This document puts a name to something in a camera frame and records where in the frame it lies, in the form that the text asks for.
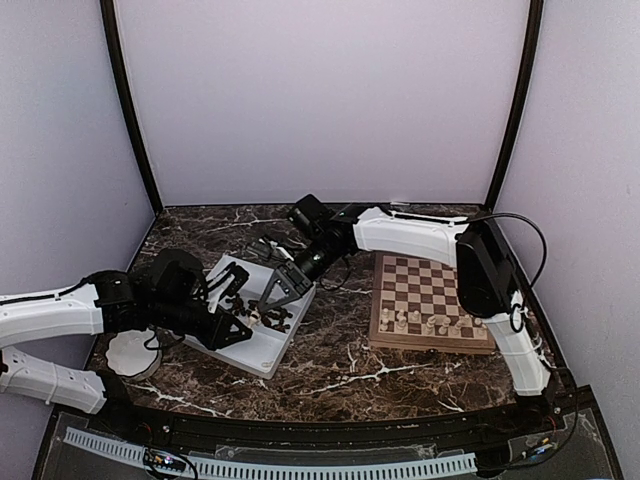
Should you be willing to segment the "cream white chess queen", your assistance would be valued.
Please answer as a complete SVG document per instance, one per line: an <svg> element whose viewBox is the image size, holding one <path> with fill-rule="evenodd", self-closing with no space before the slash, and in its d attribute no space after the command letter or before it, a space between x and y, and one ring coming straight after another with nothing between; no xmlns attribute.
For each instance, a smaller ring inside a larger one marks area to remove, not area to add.
<svg viewBox="0 0 640 480"><path fill-rule="evenodd" d="M438 334L441 336L447 336L450 323L451 323L451 320L448 317L443 316L441 324L438 329Z"/></svg>

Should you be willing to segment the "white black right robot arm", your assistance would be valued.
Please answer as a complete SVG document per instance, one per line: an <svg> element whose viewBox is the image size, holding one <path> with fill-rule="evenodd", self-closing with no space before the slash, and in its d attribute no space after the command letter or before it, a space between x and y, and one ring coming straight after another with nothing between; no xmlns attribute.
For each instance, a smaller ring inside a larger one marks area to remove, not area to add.
<svg viewBox="0 0 640 480"><path fill-rule="evenodd" d="M385 252L436 261L455 269L461 307L487 325L512 376L515 394L526 398L510 413L521 434L534 432L549 416L543 396L551 367L526 318L526 290L507 253L496 215L433 217L381 206L350 204L335 211L308 194L288 219L309 245L275 268L257 303L261 313L301 299L339 260L363 252Z"/></svg>

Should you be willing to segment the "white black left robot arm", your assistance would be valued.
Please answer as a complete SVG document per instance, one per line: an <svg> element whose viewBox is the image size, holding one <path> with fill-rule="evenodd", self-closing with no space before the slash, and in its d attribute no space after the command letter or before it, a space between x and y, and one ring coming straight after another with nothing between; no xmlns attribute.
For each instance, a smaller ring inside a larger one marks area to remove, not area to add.
<svg viewBox="0 0 640 480"><path fill-rule="evenodd" d="M74 408L101 410L120 436L141 427L140 412L113 374L75 370L35 358L18 345L68 335L167 330L193 337L216 351L248 340L252 331L219 306L235 295L249 273L236 262L211 280L202 263L180 249L158 254L146 267L126 273L104 270L63 290L5 296L1 300L1 391Z"/></svg>

